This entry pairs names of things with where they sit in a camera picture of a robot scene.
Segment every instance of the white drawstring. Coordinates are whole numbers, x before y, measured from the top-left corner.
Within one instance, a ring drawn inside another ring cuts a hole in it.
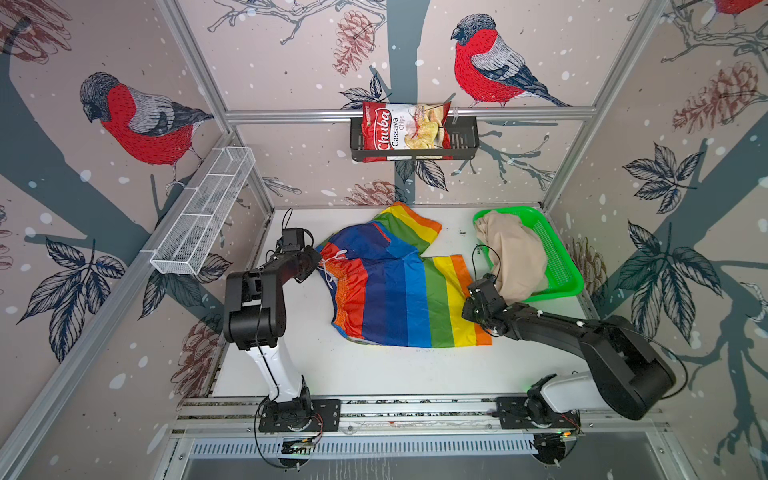
[[[334,255],[333,257],[329,258],[328,260],[322,259],[320,261],[320,266],[323,268],[323,279],[328,284],[328,288],[332,288],[331,282],[333,282],[335,277],[333,275],[331,275],[331,273],[326,268],[326,262],[329,262],[331,260],[346,260],[346,258],[341,257],[345,253],[346,253],[346,250],[339,250],[338,252],[336,252],[336,255]]]

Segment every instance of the metal vent grille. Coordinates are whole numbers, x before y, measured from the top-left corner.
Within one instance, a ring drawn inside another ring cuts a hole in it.
[[[276,458],[282,437],[259,438],[265,457]],[[313,458],[348,459],[372,457],[429,457],[448,455],[533,455],[531,434],[413,435],[393,437],[325,437]],[[258,457],[253,439],[198,439],[191,458]]]

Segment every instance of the green basket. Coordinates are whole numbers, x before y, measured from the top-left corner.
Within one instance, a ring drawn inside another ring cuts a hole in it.
[[[495,208],[493,210],[481,210],[472,218],[472,225],[488,212],[499,212],[500,214],[511,214],[520,217],[523,225],[530,228],[544,245],[544,252],[547,253],[547,280],[549,287],[541,292],[534,293],[525,302],[535,302],[538,300],[549,300],[563,296],[575,296],[584,289],[584,278],[568,255],[568,251],[563,247],[563,243],[558,235],[552,229],[547,221],[547,217],[535,208],[531,207],[509,207]],[[485,259],[488,265],[493,268],[493,262],[488,255],[488,249],[482,249],[485,252]]]

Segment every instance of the black metal basket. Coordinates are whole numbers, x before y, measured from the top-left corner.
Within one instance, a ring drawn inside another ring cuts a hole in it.
[[[471,160],[475,158],[480,137],[478,136],[477,117],[453,117],[445,119],[445,131],[451,139],[451,148],[428,148],[425,150],[363,150],[362,118],[350,119],[352,128],[349,136],[349,149],[355,161],[365,161],[367,157],[410,157],[400,160],[421,160],[419,157],[452,157],[450,160]]]

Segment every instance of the beige cloth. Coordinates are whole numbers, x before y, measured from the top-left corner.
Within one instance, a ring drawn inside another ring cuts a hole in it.
[[[501,257],[499,265],[496,255],[488,252],[496,289],[505,302],[520,302],[547,289],[547,254],[536,232],[524,226],[520,217],[491,211],[478,218],[475,230],[478,239]]]

